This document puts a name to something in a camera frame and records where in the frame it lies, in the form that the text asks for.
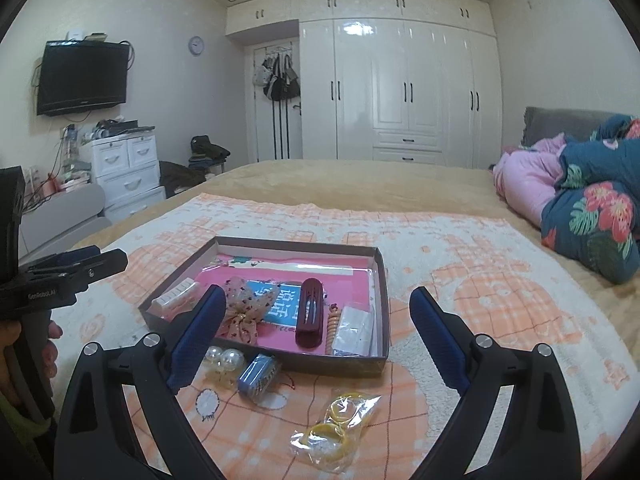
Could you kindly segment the left hand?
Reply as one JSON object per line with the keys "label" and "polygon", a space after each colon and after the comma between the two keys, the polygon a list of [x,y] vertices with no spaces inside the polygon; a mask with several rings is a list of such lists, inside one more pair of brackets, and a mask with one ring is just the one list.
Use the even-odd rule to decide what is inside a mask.
{"label": "left hand", "polygon": [[[12,405],[22,402],[20,394],[17,392],[11,372],[6,362],[6,348],[9,348],[17,341],[21,335],[22,326],[19,322],[2,321],[0,327],[0,384],[1,393]],[[58,348],[54,344],[55,339],[60,339],[63,335],[62,328],[54,321],[49,323],[49,340],[42,350],[43,373],[47,378],[52,379],[58,374],[56,359],[58,358]]]}

